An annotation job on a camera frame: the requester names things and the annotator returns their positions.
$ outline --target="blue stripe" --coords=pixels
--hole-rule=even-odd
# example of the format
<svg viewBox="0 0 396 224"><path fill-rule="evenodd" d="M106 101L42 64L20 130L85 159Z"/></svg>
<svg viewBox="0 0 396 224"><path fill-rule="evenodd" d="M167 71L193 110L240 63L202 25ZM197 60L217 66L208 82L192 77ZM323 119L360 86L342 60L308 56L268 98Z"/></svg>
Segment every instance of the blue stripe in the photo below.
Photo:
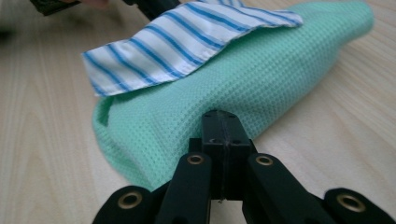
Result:
<svg viewBox="0 0 396 224"><path fill-rule="evenodd" d="M99 62L97 62L93 58L93 55L91 55L89 52L85 52L85 53L83 53L83 55L94 67L96 67L97 69L99 69L100 71L105 73L110 78L110 80L114 82L114 84L118 85L124 91L131 91L132 90L132 88L130 88L127 85L125 85L125 81L122 80L121 77L118 77L117 75L112 73L110 70L106 69L101 64L99 64Z"/></svg>
<svg viewBox="0 0 396 224"><path fill-rule="evenodd" d="M107 92L102 90L100 88L100 85L96 84L91 78L90 78L91 85L93 86L93 89L95 90L96 93L100 96L107 96Z"/></svg>
<svg viewBox="0 0 396 224"><path fill-rule="evenodd" d="M123 64L125 67L131 69L133 72L137 73L139 76L141 76L147 83L149 84L158 84L158 81L155 80L154 78L147 76L142 70L137 68L137 66L131 62L127 62L126 59L120 54L120 52L117 52L113 46L111 45L106 45L106 47L113 53L113 55L116 57L117 61L121 64Z"/></svg>
<svg viewBox="0 0 396 224"><path fill-rule="evenodd" d="M237 4L237 7L244 7L245 4L240 1L240 0L228 0L230 3L229 4L225 4L224 0L217 0L217 2L208 2L206 0L196 0L196 2L203 2L203 3L208 3L208 4L221 4L221 5L230 5L230 6L234 6L235 4Z"/></svg>
<svg viewBox="0 0 396 224"><path fill-rule="evenodd" d="M263 12L263 13L265 13L265 14L267 14L267 15L271 15L271 16L273 16L273 17L280 18L281 20L283 20L283 21L288 21L288 22L290 22L290 23L293 23L294 25L299 25L299 24L300 24L299 22L297 22L297 21L295 21L295 20L293 20L293 19L290 19L290 18L288 18L288 17L281 16L281 15L277 15L277 14L272 13L272 12L267 11L267 10L263 10L263 9L259 9L259 8L255 8L255 7L246 7L246 8L253 9L253 10L256 10L256 11L260 11L260 12Z"/></svg>
<svg viewBox="0 0 396 224"><path fill-rule="evenodd" d="M246 27L246 25L208 8L199 7L197 5L189 3L185 4L184 6L186 6L186 8L189 8L192 12L195 12L194 14L204 18L205 20L213 21L214 23L223 26L225 25L225 28L231 28L232 30L235 30L237 32L245 32L249 30L249 27Z"/></svg>
<svg viewBox="0 0 396 224"><path fill-rule="evenodd" d="M159 66L161 66L169 75L173 77L182 78L184 77L181 73L179 73L171 64L169 64L164 58L161 58L155 50L151 49L148 45L146 45L143 41L138 40L137 38L129 39L129 43L137 46L141 52L148 55L151 59L153 59Z"/></svg>
<svg viewBox="0 0 396 224"><path fill-rule="evenodd" d="M274 12L278 12L278 13L287 13L287 14L296 14L295 12L289 11L289 10L276 10Z"/></svg>
<svg viewBox="0 0 396 224"><path fill-rule="evenodd" d="M205 35L204 32L201 31L198 27L188 22L185 18L178 15L175 11L168 11L163 13L163 15L180 24L182 28L185 28L187 32L189 32L192 36L197 37L198 40L201 40L202 43L205 44L207 47L215 50L223 48L224 43L219 43L219 41L214 39L213 37Z"/></svg>
<svg viewBox="0 0 396 224"><path fill-rule="evenodd" d="M190 62L192 62L196 65L201 65L204 63L201 59L197 58L193 53L191 53L182 44L180 44L176 38L169 35L161 27L159 27L155 24L149 24L146 26L145 29L151 31L152 33L157 35L159 38L166 40L167 43L169 43L175 51L177 51L179 54L181 54L182 57L189 60Z"/></svg>
<svg viewBox="0 0 396 224"><path fill-rule="evenodd" d="M229 8L229 9L231 9L231 10L237 11L238 13L241 13L241 14L243 14L243 15L249 16L249 17L254 18L254 19L258 20L258 21L265 22L265 23L267 23L267 24L270 25L270 26L278 26L278 25L279 25L279 23L273 23L273 22L268 21L268 20L266 20L266 19L264 19L264 18L261 18L261 17L258 17L258 16L250 15L250 14L248 14L248 13L246 13L246 12L243 12L243 11L241 11L241 10L235 8L235 7L230 7L230 6L226 6L226 5L224 5L224 7L227 7L227 8Z"/></svg>

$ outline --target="wood grain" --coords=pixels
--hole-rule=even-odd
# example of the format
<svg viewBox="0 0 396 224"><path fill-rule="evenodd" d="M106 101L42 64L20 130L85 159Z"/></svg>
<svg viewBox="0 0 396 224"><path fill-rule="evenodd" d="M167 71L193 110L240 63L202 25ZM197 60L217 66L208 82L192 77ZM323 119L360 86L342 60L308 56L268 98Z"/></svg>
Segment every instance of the wood grain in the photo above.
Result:
<svg viewBox="0 0 396 224"><path fill-rule="evenodd" d="M345 46L326 78L255 144L310 192L354 189L396 218L396 2L369 4L374 30ZM114 5L44 18L28 1L0 2L0 27L13 34L0 42L0 223L91 223L128 185L96 145L97 99L79 58L148 22L135 7ZM212 206L211 223L244 223L240 203Z"/></svg>

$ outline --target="striped cloth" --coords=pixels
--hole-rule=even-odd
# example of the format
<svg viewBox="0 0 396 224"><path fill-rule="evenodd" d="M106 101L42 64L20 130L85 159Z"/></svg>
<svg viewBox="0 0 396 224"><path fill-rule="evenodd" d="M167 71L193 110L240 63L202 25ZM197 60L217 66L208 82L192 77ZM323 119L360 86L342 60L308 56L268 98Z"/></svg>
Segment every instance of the striped cloth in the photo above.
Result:
<svg viewBox="0 0 396 224"><path fill-rule="evenodd" d="M245 7L237 0L190 2L164 12L130 39L82 54L95 94L109 96L181 79L259 27L296 27L288 10Z"/></svg>

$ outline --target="green towel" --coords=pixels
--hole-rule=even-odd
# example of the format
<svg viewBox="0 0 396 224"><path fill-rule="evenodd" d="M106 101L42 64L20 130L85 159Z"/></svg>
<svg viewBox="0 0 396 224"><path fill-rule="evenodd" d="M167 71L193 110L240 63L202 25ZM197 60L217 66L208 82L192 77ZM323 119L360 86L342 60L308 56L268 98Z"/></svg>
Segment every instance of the green towel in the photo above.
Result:
<svg viewBox="0 0 396 224"><path fill-rule="evenodd" d="M346 42L370 31L363 2L304 3L295 29L259 29L231 43L188 77L99 100L93 128L107 160L132 184L150 190L172 178L200 118L237 115L255 138L329 71Z"/></svg>

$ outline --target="mint green cloth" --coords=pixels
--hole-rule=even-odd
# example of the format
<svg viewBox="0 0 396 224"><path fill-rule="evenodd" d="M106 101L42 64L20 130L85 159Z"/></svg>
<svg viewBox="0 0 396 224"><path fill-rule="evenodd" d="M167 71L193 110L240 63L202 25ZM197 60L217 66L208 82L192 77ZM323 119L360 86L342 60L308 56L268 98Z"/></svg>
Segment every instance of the mint green cloth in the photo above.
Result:
<svg viewBox="0 0 396 224"><path fill-rule="evenodd" d="M200 137L202 114L234 113L255 138L318 84L340 47L373 26L363 2L288 9L303 17L302 27L259 29L188 77L100 99L93 128L107 160L132 184L158 188L171 179L189 138Z"/></svg>

